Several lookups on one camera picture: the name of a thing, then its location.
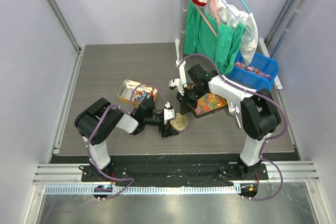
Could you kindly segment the round wooden jar lid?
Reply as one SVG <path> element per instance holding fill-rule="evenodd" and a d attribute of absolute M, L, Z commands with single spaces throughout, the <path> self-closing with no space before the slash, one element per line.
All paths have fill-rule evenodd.
<path fill-rule="evenodd" d="M 173 127 L 185 127 L 185 126 L 188 126 L 188 118 L 186 115 L 181 115 L 180 113 L 177 113 L 176 119 L 171 120 L 170 124 Z"/>

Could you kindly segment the silver metal scoop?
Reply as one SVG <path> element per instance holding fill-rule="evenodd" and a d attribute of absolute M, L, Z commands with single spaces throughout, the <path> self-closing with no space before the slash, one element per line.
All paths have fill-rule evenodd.
<path fill-rule="evenodd" d="M 238 106 L 236 106 L 235 104 L 233 104 L 231 101 L 228 101 L 228 113 L 234 117 L 237 126 L 239 129 L 241 129 L 241 123 L 240 120 L 238 118 L 239 114 L 240 114 L 240 109 Z"/>

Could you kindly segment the gold tin of gummy candies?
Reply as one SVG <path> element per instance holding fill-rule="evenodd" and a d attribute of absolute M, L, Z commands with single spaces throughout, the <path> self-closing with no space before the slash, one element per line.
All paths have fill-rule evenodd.
<path fill-rule="evenodd" d="M 198 99 L 197 107 L 193 111 L 193 115 L 196 119 L 200 119 L 220 111 L 225 107 L 227 107 L 227 101 L 223 97 L 213 93 L 208 93 Z"/>

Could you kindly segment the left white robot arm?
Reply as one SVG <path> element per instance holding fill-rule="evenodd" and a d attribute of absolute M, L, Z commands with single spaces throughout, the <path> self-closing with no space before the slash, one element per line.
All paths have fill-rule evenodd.
<path fill-rule="evenodd" d="M 74 125 L 86 143 L 89 161 L 94 166 L 94 176 L 105 182 L 112 175 L 106 139 L 115 128 L 138 135 L 147 125 L 157 126 L 162 137 L 170 137 L 179 134 L 171 125 L 171 121 L 175 119 L 176 113 L 170 103 L 166 103 L 164 109 L 155 111 L 155 102 L 152 99 L 144 99 L 128 114 L 101 98 L 81 112 Z"/>

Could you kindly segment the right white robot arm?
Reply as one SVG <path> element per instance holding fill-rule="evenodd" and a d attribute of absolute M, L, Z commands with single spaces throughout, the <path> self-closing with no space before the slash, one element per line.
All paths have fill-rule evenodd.
<path fill-rule="evenodd" d="M 266 139 L 281 122 L 269 90 L 245 89 L 215 70 L 206 72 L 199 64 L 187 73 L 193 81 L 191 86 L 183 85 L 179 79 L 170 81 L 171 89 L 178 89 L 176 98 L 181 105 L 181 114 L 196 110 L 198 100 L 208 93 L 223 97 L 239 107 L 246 140 L 237 159 L 236 170 L 242 179 L 250 179 L 260 167 Z"/>

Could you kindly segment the clear glass jar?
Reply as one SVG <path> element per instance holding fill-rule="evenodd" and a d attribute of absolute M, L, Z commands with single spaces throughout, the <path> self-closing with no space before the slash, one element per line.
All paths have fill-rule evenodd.
<path fill-rule="evenodd" d="M 179 134 L 182 134 L 187 130 L 187 126 L 185 126 L 185 127 L 173 127 L 173 129 L 176 130 Z"/>

